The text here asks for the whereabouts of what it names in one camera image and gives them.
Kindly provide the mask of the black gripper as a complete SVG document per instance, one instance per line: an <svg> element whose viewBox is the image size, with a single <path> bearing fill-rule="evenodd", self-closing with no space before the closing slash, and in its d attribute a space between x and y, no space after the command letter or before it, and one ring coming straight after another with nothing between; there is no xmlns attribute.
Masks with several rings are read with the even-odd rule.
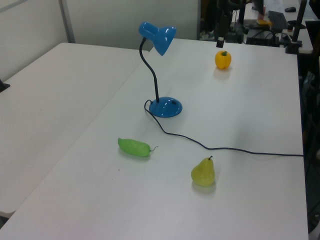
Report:
<svg viewBox="0 0 320 240"><path fill-rule="evenodd" d="M217 48L223 48L225 36L228 32L228 15L221 15L218 24L218 39L216 43Z"/></svg>

